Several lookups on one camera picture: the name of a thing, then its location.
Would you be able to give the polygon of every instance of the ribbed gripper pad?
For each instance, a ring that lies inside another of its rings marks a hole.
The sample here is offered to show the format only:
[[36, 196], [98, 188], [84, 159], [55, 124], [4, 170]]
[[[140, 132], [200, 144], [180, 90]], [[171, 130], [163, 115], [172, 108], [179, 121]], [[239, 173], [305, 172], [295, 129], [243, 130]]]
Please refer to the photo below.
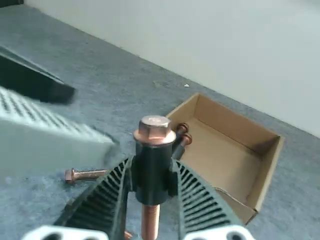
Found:
[[126, 180], [127, 163], [128, 160], [121, 162], [98, 178], [54, 224], [103, 231], [110, 240], [123, 239], [130, 188]]
[[180, 239], [187, 233], [240, 224], [238, 217], [202, 177], [182, 162], [178, 166], [177, 194], [180, 214]]

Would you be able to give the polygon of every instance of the carpeted floor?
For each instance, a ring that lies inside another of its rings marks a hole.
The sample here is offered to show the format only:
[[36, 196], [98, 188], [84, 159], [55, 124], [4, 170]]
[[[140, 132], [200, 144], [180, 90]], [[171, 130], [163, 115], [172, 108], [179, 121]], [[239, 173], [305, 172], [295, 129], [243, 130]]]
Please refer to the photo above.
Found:
[[[0, 32], [1, 45], [78, 89], [72, 105], [48, 107], [117, 138], [122, 154], [110, 165], [134, 152], [131, 133], [142, 116], [165, 115], [195, 92], [283, 135], [286, 142], [263, 209], [248, 228], [257, 240], [319, 238], [320, 139], [27, 6], [0, 8]], [[21, 167], [26, 164], [22, 159]], [[8, 178], [0, 186], [0, 239], [18, 240], [37, 226], [51, 224], [67, 200], [90, 184], [65, 186], [63, 175], [63, 169], [53, 169], [51, 175]], [[139, 239], [140, 204], [134, 196], [128, 208], [127, 229]], [[159, 240], [177, 239], [176, 209], [174, 199], [161, 207]]]

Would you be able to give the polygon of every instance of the open cardboard box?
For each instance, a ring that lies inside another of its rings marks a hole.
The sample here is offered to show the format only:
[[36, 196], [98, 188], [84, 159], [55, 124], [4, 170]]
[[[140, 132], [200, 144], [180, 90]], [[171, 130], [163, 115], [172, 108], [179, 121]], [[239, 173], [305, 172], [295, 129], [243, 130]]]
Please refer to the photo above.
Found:
[[244, 224], [260, 211], [284, 138], [196, 93], [170, 112], [173, 129], [189, 124], [181, 161], [226, 200]]

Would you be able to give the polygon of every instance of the white wall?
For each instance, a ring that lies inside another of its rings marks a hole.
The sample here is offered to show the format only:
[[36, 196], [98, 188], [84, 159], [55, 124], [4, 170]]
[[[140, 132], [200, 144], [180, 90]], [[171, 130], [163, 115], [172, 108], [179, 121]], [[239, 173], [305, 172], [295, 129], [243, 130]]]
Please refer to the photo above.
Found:
[[317, 1], [25, 2], [320, 137]]

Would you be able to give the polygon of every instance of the bolt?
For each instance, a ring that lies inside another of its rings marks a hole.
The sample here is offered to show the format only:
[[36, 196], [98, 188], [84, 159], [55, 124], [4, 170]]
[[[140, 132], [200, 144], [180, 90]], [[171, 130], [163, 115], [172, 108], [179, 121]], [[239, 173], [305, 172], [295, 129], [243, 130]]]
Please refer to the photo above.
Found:
[[192, 136], [189, 133], [185, 133], [181, 136], [181, 142], [180, 145], [182, 147], [188, 146], [190, 144], [192, 144]]
[[142, 205], [141, 236], [143, 240], [156, 240], [159, 230], [160, 205]]
[[144, 116], [133, 136], [136, 141], [149, 145], [170, 144], [176, 139], [175, 132], [171, 130], [171, 121], [157, 115]]
[[74, 168], [65, 171], [65, 182], [68, 184], [74, 184], [77, 180], [83, 179], [97, 179], [108, 172], [105, 170], [93, 170], [93, 171], [75, 171]]
[[183, 134], [187, 132], [189, 132], [189, 125], [186, 122], [179, 123], [175, 129], [176, 139], [179, 139]]
[[124, 240], [129, 240], [132, 238], [132, 234], [128, 231], [124, 231]]
[[185, 153], [185, 147], [192, 143], [192, 136], [189, 133], [185, 133], [181, 136], [181, 142], [174, 148], [172, 152], [172, 158], [180, 160], [182, 155]]

